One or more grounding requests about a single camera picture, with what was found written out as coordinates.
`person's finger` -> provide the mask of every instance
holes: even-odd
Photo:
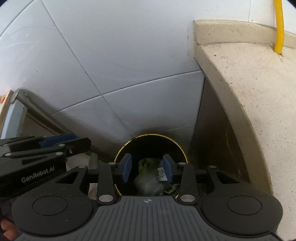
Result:
[[[9,229],[15,229],[15,225],[9,221],[7,221],[6,219],[1,220],[1,228],[6,231]]]
[[[14,228],[14,229],[9,229],[5,231],[3,235],[9,240],[14,240],[19,235],[19,232],[17,231],[16,228]]]

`concrete ledge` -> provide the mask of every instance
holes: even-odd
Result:
[[[296,49],[279,56],[261,44],[195,43],[195,58],[225,109],[251,183],[283,206],[278,235],[294,239]]]
[[[259,43],[274,46],[276,29],[256,23],[232,20],[194,21],[194,41],[212,43]],[[284,46],[296,48],[296,35],[285,31]]]

